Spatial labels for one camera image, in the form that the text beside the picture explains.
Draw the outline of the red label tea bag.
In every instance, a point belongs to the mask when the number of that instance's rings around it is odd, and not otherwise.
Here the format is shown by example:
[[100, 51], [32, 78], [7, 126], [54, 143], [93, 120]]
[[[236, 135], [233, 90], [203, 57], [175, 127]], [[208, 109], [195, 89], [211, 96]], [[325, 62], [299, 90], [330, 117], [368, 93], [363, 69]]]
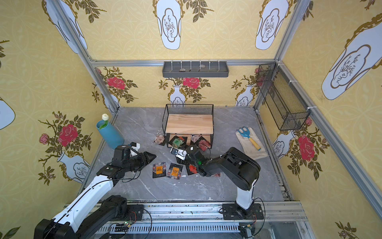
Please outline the red label tea bag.
[[186, 170], [188, 175], [193, 175], [198, 173], [196, 167], [191, 164], [186, 165]]

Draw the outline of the red floral tea bag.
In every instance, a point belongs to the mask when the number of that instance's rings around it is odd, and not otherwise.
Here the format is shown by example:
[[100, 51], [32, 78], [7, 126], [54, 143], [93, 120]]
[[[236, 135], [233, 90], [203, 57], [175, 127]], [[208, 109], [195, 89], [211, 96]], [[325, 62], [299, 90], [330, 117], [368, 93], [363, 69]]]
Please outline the red floral tea bag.
[[210, 143], [205, 139], [200, 140], [198, 143], [198, 146], [202, 151], [206, 151], [206, 150], [211, 149]]

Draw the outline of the beige illustrated tea bag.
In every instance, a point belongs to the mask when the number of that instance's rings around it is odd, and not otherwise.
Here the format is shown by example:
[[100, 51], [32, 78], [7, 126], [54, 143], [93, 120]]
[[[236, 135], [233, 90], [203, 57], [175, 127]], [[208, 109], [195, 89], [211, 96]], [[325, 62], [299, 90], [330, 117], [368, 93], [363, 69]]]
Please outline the beige illustrated tea bag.
[[156, 135], [154, 141], [153, 141], [154, 144], [158, 144], [158, 145], [161, 145], [161, 146], [164, 146], [166, 144], [166, 138], [164, 135], [162, 134], [158, 134]]

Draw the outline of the green tea bag shelf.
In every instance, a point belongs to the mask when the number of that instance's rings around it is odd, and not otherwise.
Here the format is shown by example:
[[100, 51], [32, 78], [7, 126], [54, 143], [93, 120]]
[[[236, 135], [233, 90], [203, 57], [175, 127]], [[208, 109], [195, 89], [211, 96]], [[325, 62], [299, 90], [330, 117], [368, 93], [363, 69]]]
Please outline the green tea bag shelf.
[[169, 146], [178, 149], [184, 149], [187, 146], [187, 137], [175, 135], [170, 141]]

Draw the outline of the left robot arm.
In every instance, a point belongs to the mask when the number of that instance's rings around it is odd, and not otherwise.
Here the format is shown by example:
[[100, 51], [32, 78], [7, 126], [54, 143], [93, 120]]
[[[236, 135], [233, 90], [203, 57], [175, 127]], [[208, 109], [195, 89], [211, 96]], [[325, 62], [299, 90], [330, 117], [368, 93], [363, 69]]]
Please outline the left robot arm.
[[114, 156], [103, 166], [84, 191], [53, 219], [43, 219], [35, 227], [36, 239], [88, 239], [104, 224], [113, 219], [122, 220], [129, 215], [126, 198], [112, 195], [101, 207], [91, 212], [100, 199], [118, 182], [125, 179], [127, 172], [139, 172], [157, 156], [138, 152], [131, 144], [120, 145]]

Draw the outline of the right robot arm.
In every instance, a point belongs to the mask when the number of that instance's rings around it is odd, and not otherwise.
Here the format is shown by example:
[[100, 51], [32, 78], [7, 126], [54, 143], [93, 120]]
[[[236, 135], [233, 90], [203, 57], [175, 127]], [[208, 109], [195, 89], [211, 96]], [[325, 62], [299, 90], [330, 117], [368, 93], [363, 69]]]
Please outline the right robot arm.
[[185, 150], [171, 148], [178, 163], [192, 165], [203, 177], [224, 173], [237, 187], [236, 204], [243, 210], [249, 210], [254, 203], [253, 190], [259, 179], [261, 166], [252, 158], [235, 147], [216, 157], [207, 158], [200, 148], [190, 145]]

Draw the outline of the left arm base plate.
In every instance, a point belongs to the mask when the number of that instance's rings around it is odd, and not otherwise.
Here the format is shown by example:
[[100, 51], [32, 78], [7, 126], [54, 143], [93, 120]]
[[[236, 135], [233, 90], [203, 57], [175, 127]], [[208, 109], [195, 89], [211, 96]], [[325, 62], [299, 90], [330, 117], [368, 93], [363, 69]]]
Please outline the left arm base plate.
[[141, 221], [144, 212], [144, 205], [132, 204], [127, 205], [125, 212], [122, 214], [122, 220], [132, 221], [133, 223]]

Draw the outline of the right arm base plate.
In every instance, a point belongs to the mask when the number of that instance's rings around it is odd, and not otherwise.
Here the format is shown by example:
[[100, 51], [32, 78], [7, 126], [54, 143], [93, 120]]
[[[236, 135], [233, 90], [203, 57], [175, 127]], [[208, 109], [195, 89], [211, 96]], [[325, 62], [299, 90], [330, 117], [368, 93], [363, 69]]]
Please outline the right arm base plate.
[[258, 203], [252, 203], [249, 209], [243, 209], [237, 203], [223, 204], [219, 213], [224, 220], [263, 220], [264, 210]]

